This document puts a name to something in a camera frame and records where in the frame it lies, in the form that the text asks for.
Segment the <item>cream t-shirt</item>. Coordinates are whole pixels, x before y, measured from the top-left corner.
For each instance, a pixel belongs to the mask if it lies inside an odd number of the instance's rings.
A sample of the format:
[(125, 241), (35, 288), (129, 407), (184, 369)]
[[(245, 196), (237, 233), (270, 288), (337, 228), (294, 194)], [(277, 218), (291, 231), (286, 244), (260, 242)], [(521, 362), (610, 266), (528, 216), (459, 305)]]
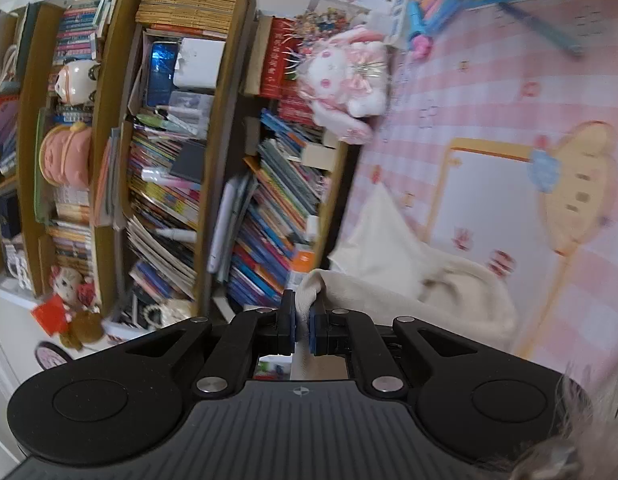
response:
[(330, 254), (330, 269), (305, 275), (295, 293), (299, 335), (294, 380), (338, 378), (345, 367), (309, 349), (309, 311), (319, 295), (335, 308), (360, 311), (377, 325), (402, 315), (503, 351), (518, 333), (518, 312), (501, 278), (469, 259), (419, 240), (394, 197), (374, 185), (355, 226)]

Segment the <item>white orange toothpaste box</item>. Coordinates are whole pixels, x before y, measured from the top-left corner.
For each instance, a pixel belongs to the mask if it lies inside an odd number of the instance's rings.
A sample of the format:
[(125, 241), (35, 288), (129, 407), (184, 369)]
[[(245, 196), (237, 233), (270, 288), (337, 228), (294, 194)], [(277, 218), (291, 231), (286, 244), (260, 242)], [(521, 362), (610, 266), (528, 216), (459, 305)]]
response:
[(315, 252), (310, 245), (296, 244), (289, 265), (286, 289), (296, 290), (305, 276), (315, 266)]

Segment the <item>white pearl handbag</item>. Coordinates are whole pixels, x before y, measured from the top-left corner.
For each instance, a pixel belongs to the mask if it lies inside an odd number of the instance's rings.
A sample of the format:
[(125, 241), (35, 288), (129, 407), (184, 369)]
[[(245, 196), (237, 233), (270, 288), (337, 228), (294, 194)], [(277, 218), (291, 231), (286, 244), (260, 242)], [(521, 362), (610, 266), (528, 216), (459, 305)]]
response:
[(148, 326), (160, 330), (167, 326), (180, 323), (193, 316), (192, 304), (185, 299), (167, 299), (161, 304), (152, 304), (144, 308), (142, 316)]

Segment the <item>white power adapter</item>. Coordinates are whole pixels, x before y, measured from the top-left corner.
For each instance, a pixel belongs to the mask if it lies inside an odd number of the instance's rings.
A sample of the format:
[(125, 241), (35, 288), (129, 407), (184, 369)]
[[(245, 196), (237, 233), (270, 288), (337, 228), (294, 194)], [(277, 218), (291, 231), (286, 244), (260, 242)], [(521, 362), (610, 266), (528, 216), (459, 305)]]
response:
[(306, 220), (305, 237), (310, 244), (314, 243), (320, 232), (320, 219), (318, 216), (311, 214)]

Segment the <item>white tablet device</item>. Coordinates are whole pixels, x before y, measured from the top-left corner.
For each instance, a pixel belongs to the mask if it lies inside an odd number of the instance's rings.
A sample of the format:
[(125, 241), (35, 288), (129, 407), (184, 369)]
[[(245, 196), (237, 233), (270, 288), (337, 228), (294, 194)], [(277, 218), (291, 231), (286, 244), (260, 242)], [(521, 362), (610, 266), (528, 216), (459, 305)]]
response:
[(207, 271), (210, 274), (216, 274), (220, 269), (224, 245), (229, 236), (230, 223), (234, 214), (236, 214), (239, 200), (246, 190), (248, 180), (249, 176), (244, 172), (231, 177), (227, 184), (224, 185), (207, 262)]

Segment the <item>row of leaning books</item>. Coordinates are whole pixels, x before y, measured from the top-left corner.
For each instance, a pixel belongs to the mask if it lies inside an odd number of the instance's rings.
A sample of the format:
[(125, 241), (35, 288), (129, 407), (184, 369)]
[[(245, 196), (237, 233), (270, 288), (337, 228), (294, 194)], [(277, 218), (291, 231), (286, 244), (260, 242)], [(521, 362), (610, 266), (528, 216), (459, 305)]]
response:
[(266, 108), (256, 126), (255, 151), (244, 158), (215, 273), (236, 309), (280, 303), (296, 249), (312, 244), (310, 229), (327, 188), (327, 171), (301, 159), (306, 148), (321, 148), (322, 128)]

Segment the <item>beige pen holder organizer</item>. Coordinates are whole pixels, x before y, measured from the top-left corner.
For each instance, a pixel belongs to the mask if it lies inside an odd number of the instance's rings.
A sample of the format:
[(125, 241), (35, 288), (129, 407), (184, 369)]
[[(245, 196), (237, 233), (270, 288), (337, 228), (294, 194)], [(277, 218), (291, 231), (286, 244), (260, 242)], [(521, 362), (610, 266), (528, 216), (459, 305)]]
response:
[(330, 131), (323, 133), (321, 142), (308, 142), (301, 151), (303, 166), (332, 172), (337, 159), (338, 138)]

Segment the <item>pink white plush bunny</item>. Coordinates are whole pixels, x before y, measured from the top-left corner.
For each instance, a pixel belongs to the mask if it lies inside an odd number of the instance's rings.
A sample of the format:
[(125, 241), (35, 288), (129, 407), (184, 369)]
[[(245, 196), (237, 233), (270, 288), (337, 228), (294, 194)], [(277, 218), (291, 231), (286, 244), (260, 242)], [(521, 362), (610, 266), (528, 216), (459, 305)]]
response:
[(384, 36), (364, 26), (317, 41), (297, 67), (297, 93), (315, 125), (341, 142), (369, 142), (367, 120), (387, 110), (388, 61)]

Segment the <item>pink checkered desk mat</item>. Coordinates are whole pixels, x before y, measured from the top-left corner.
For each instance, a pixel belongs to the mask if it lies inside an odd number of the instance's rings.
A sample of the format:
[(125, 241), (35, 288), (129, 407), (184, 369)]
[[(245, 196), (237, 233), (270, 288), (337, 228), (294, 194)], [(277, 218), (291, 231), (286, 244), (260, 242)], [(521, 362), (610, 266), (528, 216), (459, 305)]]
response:
[(428, 58), (397, 58), (341, 226), (376, 185), (423, 242), (487, 266), (518, 310), (512, 350), (585, 385), (618, 363), (618, 0), (527, 0), (574, 58), (496, 6)]

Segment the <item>red thick dictionary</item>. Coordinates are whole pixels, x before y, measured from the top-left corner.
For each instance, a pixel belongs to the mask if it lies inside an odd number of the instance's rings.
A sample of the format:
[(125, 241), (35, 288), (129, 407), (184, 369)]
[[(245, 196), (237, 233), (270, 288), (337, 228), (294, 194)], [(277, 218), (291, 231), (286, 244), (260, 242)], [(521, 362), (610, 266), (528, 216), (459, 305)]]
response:
[(288, 18), (271, 18), (269, 38), (263, 60), (259, 96), (279, 100), (291, 90), (300, 62), (300, 40), (295, 22)]

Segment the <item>blue pink hand toy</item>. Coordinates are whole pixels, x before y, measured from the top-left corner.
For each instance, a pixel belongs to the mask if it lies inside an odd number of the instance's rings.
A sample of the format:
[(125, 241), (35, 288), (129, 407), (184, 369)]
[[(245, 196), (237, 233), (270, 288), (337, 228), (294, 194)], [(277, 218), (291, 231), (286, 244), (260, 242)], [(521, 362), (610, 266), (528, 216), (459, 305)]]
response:
[(424, 60), (431, 53), (431, 47), (433, 47), (433, 39), (428, 35), (424, 14), (421, 10), (420, 4), (411, 0), (408, 3), (407, 10), (409, 13), (409, 51), (415, 60)]

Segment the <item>pastel pen bundle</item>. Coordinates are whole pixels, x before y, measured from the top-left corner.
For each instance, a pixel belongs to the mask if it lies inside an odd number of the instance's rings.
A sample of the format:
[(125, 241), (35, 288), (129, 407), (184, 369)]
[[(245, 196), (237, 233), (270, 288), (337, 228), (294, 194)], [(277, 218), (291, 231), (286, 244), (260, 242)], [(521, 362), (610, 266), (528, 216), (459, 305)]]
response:
[(428, 36), (439, 34), (462, 8), (462, 0), (422, 0), (421, 9)]

